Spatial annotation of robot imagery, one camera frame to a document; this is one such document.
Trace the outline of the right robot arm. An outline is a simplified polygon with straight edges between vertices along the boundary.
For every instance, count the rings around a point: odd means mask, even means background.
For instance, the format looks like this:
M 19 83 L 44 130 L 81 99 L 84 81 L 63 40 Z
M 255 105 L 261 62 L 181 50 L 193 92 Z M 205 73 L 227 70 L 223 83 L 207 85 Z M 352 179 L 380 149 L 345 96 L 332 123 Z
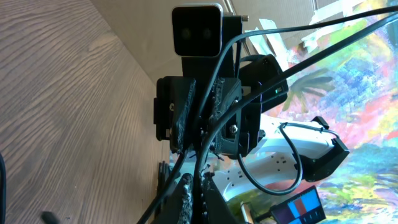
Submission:
M 172 152 L 179 153 L 188 142 L 186 134 L 195 108 L 196 96 L 211 72 L 213 58 L 183 58 L 183 76 L 157 81 L 154 123 L 158 140 L 168 140 Z M 233 59 L 226 54 L 219 77 L 211 88 L 207 118 L 199 122 L 206 131 L 225 111 L 244 95 L 263 86 L 281 73 L 271 54 L 248 55 Z M 297 176 L 315 182 L 330 176 L 348 155 L 348 149 L 329 129 L 326 121 L 315 117 L 295 123 L 266 115 L 266 111 L 287 101 L 287 82 L 271 88 L 239 109 L 217 132 L 209 151 L 230 159 L 264 152 L 266 157 L 230 170 L 216 172 L 213 180 L 225 200 Z

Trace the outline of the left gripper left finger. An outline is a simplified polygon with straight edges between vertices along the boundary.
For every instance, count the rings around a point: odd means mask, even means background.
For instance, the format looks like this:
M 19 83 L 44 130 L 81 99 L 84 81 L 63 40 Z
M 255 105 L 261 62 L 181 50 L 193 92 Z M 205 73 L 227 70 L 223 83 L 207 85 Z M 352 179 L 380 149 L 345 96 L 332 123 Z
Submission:
M 187 224 L 193 214 L 193 176 L 185 173 L 152 224 Z

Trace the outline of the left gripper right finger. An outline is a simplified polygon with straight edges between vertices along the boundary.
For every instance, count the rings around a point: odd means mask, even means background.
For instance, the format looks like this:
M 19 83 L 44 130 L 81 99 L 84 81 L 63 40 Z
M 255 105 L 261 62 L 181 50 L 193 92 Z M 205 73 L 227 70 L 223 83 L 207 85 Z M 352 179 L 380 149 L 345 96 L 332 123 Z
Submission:
M 213 181 L 214 173 L 204 174 L 201 182 L 201 217 L 205 224 L 238 224 Z

